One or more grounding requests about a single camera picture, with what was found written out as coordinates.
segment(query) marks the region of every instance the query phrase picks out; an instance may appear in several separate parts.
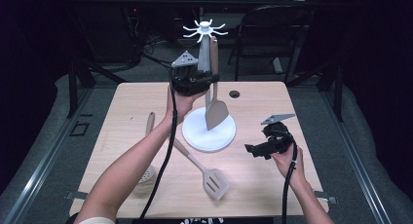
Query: forearm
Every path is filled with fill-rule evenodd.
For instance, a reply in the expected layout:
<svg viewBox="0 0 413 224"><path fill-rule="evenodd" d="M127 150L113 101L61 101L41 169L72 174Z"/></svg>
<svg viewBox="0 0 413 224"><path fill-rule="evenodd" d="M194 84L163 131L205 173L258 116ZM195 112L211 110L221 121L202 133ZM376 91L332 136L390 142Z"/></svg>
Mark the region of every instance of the forearm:
<svg viewBox="0 0 413 224"><path fill-rule="evenodd" d="M139 182L169 137L171 118L165 118L151 133L118 158L99 178L79 213L80 219L100 216L115 218L116 213Z"/></svg>
<svg viewBox="0 0 413 224"><path fill-rule="evenodd" d="M303 209L306 223L334 223L319 203L319 200L314 194L313 188L306 180L291 184L291 189Z"/></svg>

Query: hand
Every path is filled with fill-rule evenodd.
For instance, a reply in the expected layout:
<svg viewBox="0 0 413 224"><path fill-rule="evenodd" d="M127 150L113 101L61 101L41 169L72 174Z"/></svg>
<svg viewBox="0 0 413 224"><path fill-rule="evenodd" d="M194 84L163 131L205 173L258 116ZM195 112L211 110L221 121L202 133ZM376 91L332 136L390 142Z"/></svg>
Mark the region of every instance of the hand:
<svg viewBox="0 0 413 224"><path fill-rule="evenodd" d="M175 102L176 102L176 111L177 111L177 123L180 124L183 122L183 119L186 114L190 110L192 110L192 105L196 99L203 96L207 91L203 93L197 93L194 95L182 95L180 93L175 92ZM172 117L173 112L173 104L172 104L172 96L170 92L170 87L168 87L168 102L167 102L167 113L166 118Z"/></svg>
<svg viewBox="0 0 413 224"><path fill-rule="evenodd" d="M283 177L286 177L289 166L292 162L293 149L294 149L294 146L293 144L291 144L284 153L271 154L274 161L276 161L277 168L279 168L279 171ZM298 185L306 181L306 178L304 175L303 150L298 146L297 146L297 160L296 161L297 163L295 165L295 170L292 173L291 178L289 180L289 183L291 186Z"/></svg>

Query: round white base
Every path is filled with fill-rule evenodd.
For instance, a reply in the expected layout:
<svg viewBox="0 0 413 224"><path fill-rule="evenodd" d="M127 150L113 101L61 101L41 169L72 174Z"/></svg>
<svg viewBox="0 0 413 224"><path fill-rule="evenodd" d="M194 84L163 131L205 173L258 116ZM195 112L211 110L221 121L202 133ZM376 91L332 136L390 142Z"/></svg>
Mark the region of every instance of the round white base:
<svg viewBox="0 0 413 224"><path fill-rule="evenodd" d="M207 130L206 109L191 112L182 124L182 133L189 145L202 152L216 152L228 146L235 137L236 125L231 115L218 126Z"/></svg>

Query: white stand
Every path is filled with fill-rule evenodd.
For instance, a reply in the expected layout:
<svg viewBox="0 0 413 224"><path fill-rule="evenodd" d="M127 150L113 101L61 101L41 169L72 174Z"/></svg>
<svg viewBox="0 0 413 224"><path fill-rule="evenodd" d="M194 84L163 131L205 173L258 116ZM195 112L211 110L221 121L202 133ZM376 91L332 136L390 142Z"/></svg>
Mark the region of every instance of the white stand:
<svg viewBox="0 0 413 224"><path fill-rule="evenodd" d="M210 21L202 21L195 24L197 28L184 28L188 31L195 31L191 35L183 35L184 37L192 37L197 34L200 35L198 43L201 42L200 56L198 57L198 70L209 71L209 38L212 33L218 35L228 34L221 33L215 29L222 28L225 24L219 27L211 27L212 19ZM210 103L210 93L206 93L206 106ZM231 115L217 127L212 130L207 129L206 122L206 108L200 108L191 112L184 120L182 125L183 136L189 145L202 152L216 152L228 146L235 137L236 126Z"/></svg>
<svg viewBox="0 0 413 224"><path fill-rule="evenodd" d="M195 149L212 153L224 149L235 137L237 131L234 119L229 115L212 130L207 129L206 109L199 108L191 112L182 124L182 133L186 142Z"/></svg>

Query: black cable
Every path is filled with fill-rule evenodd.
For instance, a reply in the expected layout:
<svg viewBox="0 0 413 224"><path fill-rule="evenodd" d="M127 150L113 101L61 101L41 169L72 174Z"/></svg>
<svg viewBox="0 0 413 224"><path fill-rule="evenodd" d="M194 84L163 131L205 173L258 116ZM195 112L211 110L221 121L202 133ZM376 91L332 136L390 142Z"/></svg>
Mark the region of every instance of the black cable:
<svg viewBox="0 0 413 224"><path fill-rule="evenodd" d="M171 127L171 130L170 130L168 151L167 151L167 154L165 155L164 162L162 163L162 166L159 170L158 177L156 179L155 186L152 190L151 196L149 197L149 200L148 200L145 208L143 209L142 213L140 214L139 222L143 222L143 219L145 218L146 212L148 211L149 206L152 204L152 201L153 201L153 199L155 197L155 194L158 190L158 186L161 182L162 175L164 174L164 170L167 167L167 164L169 162L170 154L171 154L172 148L173 148L173 142L175 140L176 127L177 127L177 110L176 110L176 101L175 101L175 88L172 86L172 83L171 83L171 74L172 74L171 69L169 69L169 88L170 88L170 94L171 94L171 98L172 98L173 115L172 115L172 127Z"/></svg>
<svg viewBox="0 0 413 224"><path fill-rule="evenodd" d="M292 151L292 161L291 164L289 165L288 173L285 177L285 182L283 186L283 192L282 192L282 224L286 223L286 203L287 203L287 194L288 194L288 187L289 187L289 180L291 179L291 175L295 170L295 165L296 165L296 160L297 160L297 144L295 143L295 140L292 140L293 143L293 151Z"/></svg>

